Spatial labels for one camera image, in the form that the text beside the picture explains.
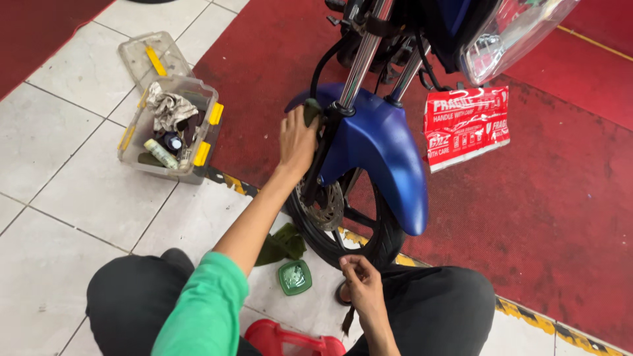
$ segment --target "motorcycle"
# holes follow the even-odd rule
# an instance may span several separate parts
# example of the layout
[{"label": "motorcycle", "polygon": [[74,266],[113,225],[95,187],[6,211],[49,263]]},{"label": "motorcycle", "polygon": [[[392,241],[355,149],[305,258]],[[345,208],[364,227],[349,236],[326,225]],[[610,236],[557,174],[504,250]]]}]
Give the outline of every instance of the motorcycle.
[{"label": "motorcycle", "polygon": [[[316,253],[337,268],[338,259],[350,253],[380,267],[396,258],[405,233],[424,232],[427,185],[401,98],[416,75],[428,90],[451,90],[438,83],[429,52],[447,73],[459,71],[473,87],[483,86],[534,48],[578,2],[325,0],[343,14],[342,20],[328,16],[341,25],[342,37],[316,66],[310,89],[285,109],[306,103],[306,124],[317,113],[322,121],[314,161],[286,203]],[[334,55],[350,68],[347,81],[318,84]],[[361,88],[369,71],[379,74],[374,93]],[[391,93],[377,96],[378,85],[392,79]],[[375,218],[350,205],[350,193],[364,174],[373,190]],[[343,219],[371,230],[368,241],[360,247],[346,244],[339,231]]]}]

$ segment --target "green sleeve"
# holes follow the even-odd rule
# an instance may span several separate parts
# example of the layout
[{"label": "green sleeve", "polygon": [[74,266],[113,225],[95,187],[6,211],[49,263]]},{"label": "green sleeve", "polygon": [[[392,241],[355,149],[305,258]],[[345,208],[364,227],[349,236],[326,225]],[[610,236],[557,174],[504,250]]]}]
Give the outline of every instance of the green sleeve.
[{"label": "green sleeve", "polygon": [[208,252],[165,321],[152,356],[235,355],[239,311],[247,295],[242,270],[229,257]]}]

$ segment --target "hand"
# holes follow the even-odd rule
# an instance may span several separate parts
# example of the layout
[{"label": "hand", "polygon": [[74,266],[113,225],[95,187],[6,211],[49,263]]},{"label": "hand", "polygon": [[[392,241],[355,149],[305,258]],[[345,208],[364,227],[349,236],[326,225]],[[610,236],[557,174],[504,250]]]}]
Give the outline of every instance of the hand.
[{"label": "hand", "polygon": [[361,255],[343,256],[339,263],[363,330],[367,333],[368,329],[389,327],[380,272]]},{"label": "hand", "polygon": [[315,117],[306,127],[303,120],[303,105],[297,106],[281,121],[279,167],[286,170],[290,178],[299,182],[312,164],[317,146],[318,119]]}]

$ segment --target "green plastic container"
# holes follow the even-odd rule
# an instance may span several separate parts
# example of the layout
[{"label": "green plastic container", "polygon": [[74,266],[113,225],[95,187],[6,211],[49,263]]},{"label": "green plastic container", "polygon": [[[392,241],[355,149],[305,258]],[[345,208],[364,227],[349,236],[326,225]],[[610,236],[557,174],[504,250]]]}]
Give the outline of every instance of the green plastic container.
[{"label": "green plastic container", "polygon": [[279,267],[279,284],[285,295],[297,295],[312,287],[312,277],[306,262],[297,260]]}]

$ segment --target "person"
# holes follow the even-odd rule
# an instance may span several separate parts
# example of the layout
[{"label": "person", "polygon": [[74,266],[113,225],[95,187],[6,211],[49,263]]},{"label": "person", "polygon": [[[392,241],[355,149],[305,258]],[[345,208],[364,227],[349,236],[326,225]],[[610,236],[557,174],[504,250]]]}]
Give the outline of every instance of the person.
[{"label": "person", "polygon": [[[305,126],[302,106],[283,119],[279,165],[197,268],[172,248],[160,257],[116,258],[95,273],[86,314],[103,355],[261,355],[239,336],[238,315],[268,230],[310,167],[316,122]],[[495,305],[481,274],[398,265],[379,273],[358,255],[342,257],[340,265],[345,282],[337,299],[354,305],[364,332],[348,355],[481,351]]]}]

